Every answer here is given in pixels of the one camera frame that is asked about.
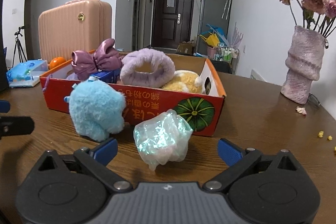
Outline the iridescent mesh bath puff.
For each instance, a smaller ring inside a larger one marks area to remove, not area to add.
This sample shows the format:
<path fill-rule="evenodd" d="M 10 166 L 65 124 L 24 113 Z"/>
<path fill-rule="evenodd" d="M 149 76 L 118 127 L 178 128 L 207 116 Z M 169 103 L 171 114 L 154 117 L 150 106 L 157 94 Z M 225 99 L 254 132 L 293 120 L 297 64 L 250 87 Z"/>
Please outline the iridescent mesh bath puff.
<path fill-rule="evenodd" d="M 173 109 L 136 125 L 135 145 L 141 159 L 154 171 L 167 162 L 184 161 L 194 130 Z"/>

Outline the blue tissue pack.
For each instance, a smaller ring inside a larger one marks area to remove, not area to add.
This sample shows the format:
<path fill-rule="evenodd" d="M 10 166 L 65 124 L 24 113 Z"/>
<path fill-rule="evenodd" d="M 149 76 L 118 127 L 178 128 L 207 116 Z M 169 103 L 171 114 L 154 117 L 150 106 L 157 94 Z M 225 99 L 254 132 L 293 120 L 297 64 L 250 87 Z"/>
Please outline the blue tissue pack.
<path fill-rule="evenodd" d="M 91 76 L 108 84 L 116 84 L 117 81 L 120 79 L 120 72 L 121 69 L 119 68 L 113 71 L 98 71 L 91 74 Z"/>

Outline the purple satin bow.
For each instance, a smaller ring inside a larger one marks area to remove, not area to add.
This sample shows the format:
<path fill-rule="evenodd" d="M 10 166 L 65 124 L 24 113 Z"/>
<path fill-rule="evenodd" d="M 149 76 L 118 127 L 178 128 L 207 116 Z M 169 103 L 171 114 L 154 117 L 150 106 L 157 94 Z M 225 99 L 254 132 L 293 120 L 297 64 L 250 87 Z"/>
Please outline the purple satin bow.
<path fill-rule="evenodd" d="M 80 81 L 98 71 L 121 69 L 121 57 L 114 44 L 115 40 L 108 38 L 92 54 L 82 50 L 72 52 L 72 69 Z"/>

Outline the lavender fluffy headband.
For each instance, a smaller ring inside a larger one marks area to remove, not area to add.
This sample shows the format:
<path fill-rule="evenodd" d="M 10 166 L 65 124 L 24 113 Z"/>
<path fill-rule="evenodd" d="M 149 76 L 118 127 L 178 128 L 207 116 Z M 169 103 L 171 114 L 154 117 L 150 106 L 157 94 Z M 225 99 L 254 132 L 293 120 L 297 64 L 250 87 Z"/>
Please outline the lavender fluffy headband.
<path fill-rule="evenodd" d="M 124 85 L 161 88 L 175 73 L 175 64 L 162 51 L 144 48 L 122 58 L 120 80 Z"/>

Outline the orange fruit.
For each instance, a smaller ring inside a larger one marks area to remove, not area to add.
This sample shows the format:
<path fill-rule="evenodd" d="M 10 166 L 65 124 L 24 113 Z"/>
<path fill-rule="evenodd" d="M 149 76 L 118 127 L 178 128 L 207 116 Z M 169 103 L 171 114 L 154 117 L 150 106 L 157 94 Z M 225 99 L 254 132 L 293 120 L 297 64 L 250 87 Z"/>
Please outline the orange fruit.
<path fill-rule="evenodd" d="M 62 65 L 65 62 L 66 62 L 66 59 L 64 57 L 55 57 L 49 63 L 49 70 L 54 69 L 58 67 L 59 65 Z"/>

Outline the scattered yellow crumbs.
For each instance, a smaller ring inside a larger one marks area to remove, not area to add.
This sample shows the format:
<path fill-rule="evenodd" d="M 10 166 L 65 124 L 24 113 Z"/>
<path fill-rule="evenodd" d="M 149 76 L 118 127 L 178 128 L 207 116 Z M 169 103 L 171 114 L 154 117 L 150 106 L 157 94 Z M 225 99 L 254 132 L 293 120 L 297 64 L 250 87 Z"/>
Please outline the scattered yellow crumbs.
<path fill-rule="evenodd" d="M 333 141 L 333 136 L 332 135 L 325 135 L 324 131 L 319 131 L 318 134 L 317 134 L 317 137 L 319 139 L 325 139 L 328 142 L 332 142 Z"/>

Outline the light blue plush toy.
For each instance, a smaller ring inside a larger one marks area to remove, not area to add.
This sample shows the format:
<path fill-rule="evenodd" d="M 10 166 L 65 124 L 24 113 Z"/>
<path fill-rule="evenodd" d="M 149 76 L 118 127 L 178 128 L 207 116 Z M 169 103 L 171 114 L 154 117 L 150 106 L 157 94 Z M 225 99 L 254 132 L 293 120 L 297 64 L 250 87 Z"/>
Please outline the light blue plush toy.
<path fill-rule="evenodd" d="M 74 84 L 64 101 L 80 136 L 102 142 L 124 128 L 125 96 L 96 77 Z"/>

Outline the fallen pink petal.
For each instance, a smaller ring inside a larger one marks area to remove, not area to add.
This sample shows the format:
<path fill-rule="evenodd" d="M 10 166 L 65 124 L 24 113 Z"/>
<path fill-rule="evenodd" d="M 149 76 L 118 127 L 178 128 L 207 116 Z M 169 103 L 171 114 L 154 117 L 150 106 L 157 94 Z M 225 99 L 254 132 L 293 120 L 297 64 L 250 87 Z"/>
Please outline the fallen pink petal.
<path fill-rule="evenodd" d="M 299 107 L 297 106 L 295 108 L 296 112 L 298 112 L 298 114 L 301 114 L 303 116 L 306 116 L 307 115 L 307 112 L 306 112 L 306 109 L 304 107 Z"/>

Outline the pink hard-shell suitcase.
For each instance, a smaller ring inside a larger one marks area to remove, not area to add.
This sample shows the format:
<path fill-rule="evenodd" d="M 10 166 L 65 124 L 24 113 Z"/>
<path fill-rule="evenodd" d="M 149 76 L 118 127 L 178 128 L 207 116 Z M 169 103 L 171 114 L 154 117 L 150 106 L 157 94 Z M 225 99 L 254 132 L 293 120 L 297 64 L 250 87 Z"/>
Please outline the pink hard-shell suitcase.
<path fill-rule="evenodd" d="M 38 18 L 41 58 L 72 59 L 73 51 L 91 51 L 112 37 L 112 6 L 101 0 L 73 0 Z"/>

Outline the red cardboard box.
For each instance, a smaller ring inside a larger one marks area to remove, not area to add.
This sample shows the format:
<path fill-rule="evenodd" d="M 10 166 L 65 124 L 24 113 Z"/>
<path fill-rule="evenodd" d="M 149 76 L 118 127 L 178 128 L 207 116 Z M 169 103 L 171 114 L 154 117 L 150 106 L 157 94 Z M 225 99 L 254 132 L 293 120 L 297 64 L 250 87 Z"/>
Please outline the red cardboard box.
<path fill-rule="evenodd" d="M 189 122 L 194 135 L 213 136 L 226 97 L 221 79 L 209 59 L 204 57 L 169 55 L 178 70 L 196 72 L 202 78 L 203 94 L 173 92 L 163 89 L 112 84 L 112 88 L 126 97 L 124 120 L 135 126 L 142 121 L 173 109 Z M 64 113 L 69 112 L 64 97 L 70 95 L 77 82 L 66 77 L 71 72 L 71 62 L 44 73 L 40 77 L 47 107 Z"/>

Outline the purple textured vase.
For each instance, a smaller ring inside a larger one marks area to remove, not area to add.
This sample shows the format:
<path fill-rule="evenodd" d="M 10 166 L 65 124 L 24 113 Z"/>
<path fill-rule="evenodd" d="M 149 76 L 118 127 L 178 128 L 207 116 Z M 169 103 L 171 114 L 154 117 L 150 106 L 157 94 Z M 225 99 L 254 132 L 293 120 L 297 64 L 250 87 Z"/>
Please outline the purple textured vase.
<path fill-rule="evenodd" d="M 314 30 L 295 26 L 285 65 L 288 67 L 281 94 L 299 104 L 306 104 L 311 84 L 319 80 L 327 39 Z"/>

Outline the yellow white plush toy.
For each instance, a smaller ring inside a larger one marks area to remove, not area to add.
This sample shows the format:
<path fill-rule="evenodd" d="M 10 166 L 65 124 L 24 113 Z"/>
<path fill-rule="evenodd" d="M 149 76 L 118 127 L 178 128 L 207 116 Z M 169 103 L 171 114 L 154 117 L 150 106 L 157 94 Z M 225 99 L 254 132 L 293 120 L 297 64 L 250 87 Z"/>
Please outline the yellow white plush toy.
<path fill-rule="evenodd" d="M 202 94 L 202 78 L 193 71 L 177 70 L 174 77 L 162 89 L 173 92 Z"/>

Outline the cardboard box on floor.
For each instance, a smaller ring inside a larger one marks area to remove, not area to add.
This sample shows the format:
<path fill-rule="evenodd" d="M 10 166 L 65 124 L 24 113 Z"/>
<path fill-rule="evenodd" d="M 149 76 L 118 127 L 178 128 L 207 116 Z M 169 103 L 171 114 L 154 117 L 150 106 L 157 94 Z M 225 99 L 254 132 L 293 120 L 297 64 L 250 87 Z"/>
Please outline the cardboard box on floor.
<path fill-rule="evenodd" d="M 183 55 L 193 55 L 195 50 L 195 43 L 181 42 L 177 47 L 177 52 Z"/>

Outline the grey refrigerator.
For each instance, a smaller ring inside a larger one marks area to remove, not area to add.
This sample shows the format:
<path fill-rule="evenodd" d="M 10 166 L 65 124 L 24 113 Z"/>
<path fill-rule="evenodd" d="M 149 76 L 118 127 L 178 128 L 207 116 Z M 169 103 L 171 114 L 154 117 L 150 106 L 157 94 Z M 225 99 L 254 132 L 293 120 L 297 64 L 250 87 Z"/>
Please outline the grey refrigerator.
<path fill-rule="evenodd" d="M 198 35 L 206 37 L 211 30 L 209 24 L 221 28 L 227 38 L 230 13 L 231 0 L 201 0 Z"/>

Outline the dark brown entrance door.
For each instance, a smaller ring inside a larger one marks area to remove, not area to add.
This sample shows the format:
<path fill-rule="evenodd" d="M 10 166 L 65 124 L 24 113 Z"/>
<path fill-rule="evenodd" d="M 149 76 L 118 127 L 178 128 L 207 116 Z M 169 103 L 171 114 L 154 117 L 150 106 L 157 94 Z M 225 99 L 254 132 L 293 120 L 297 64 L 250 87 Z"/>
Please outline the dark brown entrance door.
<path fill-rule="evenodd" d="M 151 31 L 153 48 L 177 49 L 191 38 L 194 0 L 154 0 Z"/>

